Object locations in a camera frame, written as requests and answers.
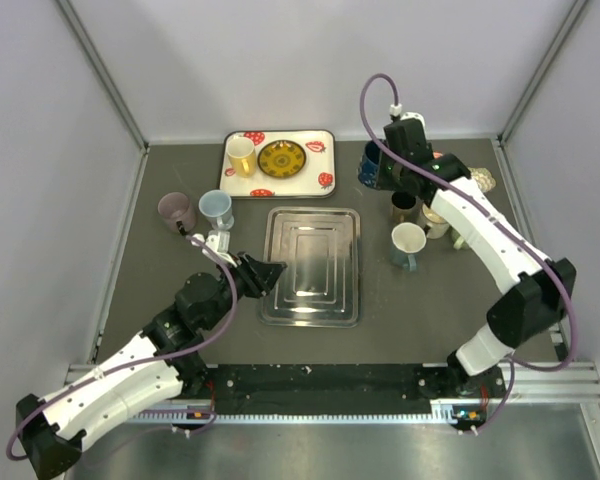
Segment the grey-blue mug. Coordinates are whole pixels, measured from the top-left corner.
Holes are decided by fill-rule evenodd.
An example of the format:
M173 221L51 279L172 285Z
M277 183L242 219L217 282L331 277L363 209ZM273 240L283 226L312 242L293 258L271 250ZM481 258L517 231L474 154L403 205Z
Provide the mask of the grey-blue mug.
M409 272L416 271L417 255L426 243L426 233L420 226L410 222L396 225L391 232L391 263Z

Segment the light blue mug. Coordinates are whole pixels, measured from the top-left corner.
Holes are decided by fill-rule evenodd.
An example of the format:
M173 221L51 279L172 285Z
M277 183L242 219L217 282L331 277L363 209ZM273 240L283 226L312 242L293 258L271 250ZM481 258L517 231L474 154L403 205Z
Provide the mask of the light blue mug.
M198 208L214 230L228 231L233 227L232 198L223 190L204 193L199 199Z

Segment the cream white mug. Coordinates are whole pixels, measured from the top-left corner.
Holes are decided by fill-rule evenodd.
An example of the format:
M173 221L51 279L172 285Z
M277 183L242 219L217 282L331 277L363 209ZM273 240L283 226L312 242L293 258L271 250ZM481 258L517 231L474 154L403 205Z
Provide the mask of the cream white mug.
M417 224L424 230L428 239L440 239L449 230L449 223L426 204L422 204Z

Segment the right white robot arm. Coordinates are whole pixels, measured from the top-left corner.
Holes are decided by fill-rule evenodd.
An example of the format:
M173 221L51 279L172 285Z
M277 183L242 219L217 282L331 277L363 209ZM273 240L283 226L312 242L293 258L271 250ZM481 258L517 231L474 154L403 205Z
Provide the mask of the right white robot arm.
M420 118L394 114L384 134L378 186L405 192L441 216L502 294L485 325L447 358L449 388L467 396L482 385L484 372L570 314L576 269L568 259L550 259L516 232L457 156L435 156Z

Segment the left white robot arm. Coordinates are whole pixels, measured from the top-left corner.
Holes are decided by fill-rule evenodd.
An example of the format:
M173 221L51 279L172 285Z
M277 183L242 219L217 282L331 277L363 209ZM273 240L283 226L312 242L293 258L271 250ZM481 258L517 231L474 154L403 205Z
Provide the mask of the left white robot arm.
M205 333L228 326L243 298L269 294L286 269L246 253L220 263L219 274L196 273L174 301L101 365L42 397L16 405L15 441L39 479L54 479L100 438L156 403L206 387L200 349Z

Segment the light green mug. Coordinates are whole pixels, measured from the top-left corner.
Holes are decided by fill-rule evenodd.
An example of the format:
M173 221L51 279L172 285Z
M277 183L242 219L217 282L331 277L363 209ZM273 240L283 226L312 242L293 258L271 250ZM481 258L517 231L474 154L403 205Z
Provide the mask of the light green mug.
M469 248L466 240L457 230L455 230L455 229L451 230L450 238L452 241L453 248L455 250L463 250L463 249Z

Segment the brown ribbed cup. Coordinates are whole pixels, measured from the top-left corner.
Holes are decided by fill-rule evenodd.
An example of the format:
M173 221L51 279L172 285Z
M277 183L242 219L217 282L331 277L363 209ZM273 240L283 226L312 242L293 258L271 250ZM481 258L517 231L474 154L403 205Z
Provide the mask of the brown ribbed cup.
M411 222L417 215L419 200L406 192L394 192L391 196L391 221L394 226Z

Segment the dark blue mug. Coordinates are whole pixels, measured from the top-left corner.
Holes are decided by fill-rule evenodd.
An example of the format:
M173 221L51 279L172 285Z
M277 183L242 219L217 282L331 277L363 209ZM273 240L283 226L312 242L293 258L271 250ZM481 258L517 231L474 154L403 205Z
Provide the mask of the dark blue mug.
M381 150L378 145L373 141L367 142L357 168L357 178L363 186L374 190L382 189L378 185L380 157Z

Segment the purple mug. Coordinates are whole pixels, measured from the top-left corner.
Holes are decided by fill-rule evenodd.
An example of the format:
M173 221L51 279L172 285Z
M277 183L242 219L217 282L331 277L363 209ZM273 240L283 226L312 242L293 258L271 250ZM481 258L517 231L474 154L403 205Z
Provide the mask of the purple mug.
M196 225L196 210L190 198L182 192L170 192L158 202L157 211L170 230L188 235Z

